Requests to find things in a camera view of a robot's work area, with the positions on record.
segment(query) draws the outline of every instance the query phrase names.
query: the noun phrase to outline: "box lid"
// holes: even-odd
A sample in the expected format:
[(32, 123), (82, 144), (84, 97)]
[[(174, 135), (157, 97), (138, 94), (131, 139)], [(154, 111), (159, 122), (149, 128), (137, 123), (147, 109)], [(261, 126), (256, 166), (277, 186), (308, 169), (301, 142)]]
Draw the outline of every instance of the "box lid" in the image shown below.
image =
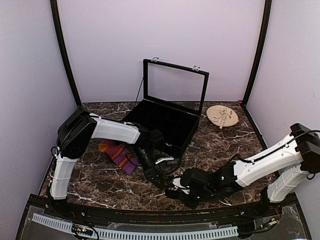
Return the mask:
[[(151, 71), (151, 68), (154, 68), (154, 66), (167, 67), (167, 68), (163, 68), (163, 69), (166, 69), (166, 71), (162, 72), (162, 79), (158, 79), (158, 78), (155, 79), (155, 82), (157, 84), (162, 82), (166, 82), (167, 85), (169, 84), (169, 86), (167, 86), (167, 89), (158, 89), (162, 91), (162, 94), (159, 93), (160, 95), (162, 95), (162, 97), (155, 97), (151, 95), (150, 86), (152, 86), (154, 83), (150, 82), (151, 80), (150, 71)], [(181, 79), (179, 79), (180, 85), (177, 85), (174, 80), (171, 81), (170, 79), (167, 79), (167, 78), (174, 79), (179, 77), (181, 77)], [(199, 67), (196, 67), (196, 66), (194, 66), (194, 68), (190, 68), (190, 67), (172, 64), (172, 63), (157, 61), (155, 58), (152, 60), (151, 59), (143, 60), (143, 98), (158, 104), (165, 105), (170, 108), (175, 108), (175, 109), (193, 114), (193, 115), (200, 116), (202, 113), (202, 108), (204, 106), (206, 90), (208, 85), (208, 79), (209, 79), (209, 73), (206, 71), (199, 70)], [(164, 95), (172, 94), (175, 91), (174, 89), (175, 86), (178, 87), (178, 89), (176, 89), (177, 90), (176, 95), (179, 95), (179, 96), (172, 96), (173, 98), (171, 98), (170, 96), (167, 97), (171, 100), (163, 99), (165, 98)], [(185, 98), (186, 96), (188, 96), (188, 93), (181, 92), (183, 90), (191, 91), (192, 95), (198, 98), (198, 100), (194, 100), (194, 101), (192, 100), (192, 102), (200, 102), (199, 108), (192, 109), (190, 107), (186, 107), (176, 103), (176, 102), (190, 102), (190, 100), (188, 99), (178, 100), (177, 97)]]

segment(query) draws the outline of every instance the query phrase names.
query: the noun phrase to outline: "black metal post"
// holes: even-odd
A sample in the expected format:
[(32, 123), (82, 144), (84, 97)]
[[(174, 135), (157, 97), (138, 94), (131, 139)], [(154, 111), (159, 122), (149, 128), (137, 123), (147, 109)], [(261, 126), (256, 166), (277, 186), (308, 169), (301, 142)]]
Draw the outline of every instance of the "black metal post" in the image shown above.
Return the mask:
[(267, 29), (268, 29), (268, 23), (269, 23), (269, 18), (270, 18), (270, 12), (271, 12), (271, 4), (272, 4), (272, 0), (265, 0), (258, 45), (256, 47), (256, 52), (255, 52), (255, 56), (254, 56), (254, 60), (253, 60), (253, 65), (252, 65), (249, 81), (246, 86), (246, 90), (245, 90), (243, 100), (242, 100), (242, 103), (245, 106), (247, 105), (247, 103), (249, 101), (250, 94), (252, 92), (252, 88), (254, 87), (254, 83), (256, 80), (256, 76), (257, 76), (257, 72), (258, 72), (258, 68), (259, 68), (259, 64), (260, 64), (260, 59), (261, 59), (262, 52), (264, 49), (266, 35), (267, 35)]
[(70, 62), (68, 59), (67, 48), (65, 45), (64, 35), (62, 32), (62, 27), (61, 27), (61, 22), (60, 22), (60, 17), (59, 17), (58, 3), (57, 3), (57, 0), (50, 0), (50, 3), (51, 3), (51, 11), (52, 11), (52, 17), (53, 17), (56, 38), (58, 40), (58, 44), (59, 44), (60, 53), (61, 53), (64, 68), (65, 68), (66, 76), (68, 78), (75, 103), (78, 107), (80, 107), (82, 105), (82, 103), (81, 103), (79, 92), (78, 92), (78, 89), (76, 86), (74, 75), (71, 70)]

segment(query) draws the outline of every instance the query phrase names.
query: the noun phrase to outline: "orange and purple cloth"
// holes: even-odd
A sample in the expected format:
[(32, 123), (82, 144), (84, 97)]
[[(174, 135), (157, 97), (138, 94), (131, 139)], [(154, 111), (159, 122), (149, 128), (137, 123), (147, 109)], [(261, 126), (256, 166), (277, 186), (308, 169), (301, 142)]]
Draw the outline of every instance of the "orange and purple cloth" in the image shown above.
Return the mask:
[(139, 164), (136, 156), (131, 154), (123, 143), (117, 144), (113, 140), (105, 139), (99, 144), (99, 150), (108, 154), (114, 163), (128, 174)]

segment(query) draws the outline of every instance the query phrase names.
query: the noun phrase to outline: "open box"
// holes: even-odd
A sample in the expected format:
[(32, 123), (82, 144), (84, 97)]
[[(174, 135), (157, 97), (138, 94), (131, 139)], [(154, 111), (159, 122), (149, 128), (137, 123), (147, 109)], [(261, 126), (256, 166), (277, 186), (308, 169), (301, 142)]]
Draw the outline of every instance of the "open box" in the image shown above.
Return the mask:
[[(159, 150), (182, 157), (199, 125), (208, 78), (209, 73), (198, 67), (144, 59), (143, 100), (123, 121), (158, 129), (165, 141), (164, 149)], [(182, 105), (187, 100), (199, 104), (193, 108)]]

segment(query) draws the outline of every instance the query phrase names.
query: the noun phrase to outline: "black box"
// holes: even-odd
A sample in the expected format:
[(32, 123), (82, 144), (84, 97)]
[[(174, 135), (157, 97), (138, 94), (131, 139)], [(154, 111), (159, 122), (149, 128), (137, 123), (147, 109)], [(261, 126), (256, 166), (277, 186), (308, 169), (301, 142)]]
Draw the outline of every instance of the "black box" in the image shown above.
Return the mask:
[[(189, 107), (179, 105), (179, 102), (171, 102), (149, 95), (149, 68), (150, 66), (163, 66), (166, 74), (171, 75), (174, 71), (179, 70), (178, 74), (173, 74), (173, 77), (184, 76), (187, 72), (190, 76), (197, 78), (203, 77), (203, 85), (197, 85), (196, 88), (201, 90), (198, 109), (191, 109)], [(144, 59), (143, 60), (143, 100), (123, 119), (124, 122), (132, 122), (141, 124), (143, 127), (154, 130), (158, 129), (162, 132), (165, 140), (165, 153), (174, 156), (182, 157), (192, 137), (194, 136), (201, 116), (202, 108), (204, 105), (206, 89), (208, 84), (209, 73), (200, 71), (198, 67), (189, 68), (185, 66), (175, 65), (171, 63)]]

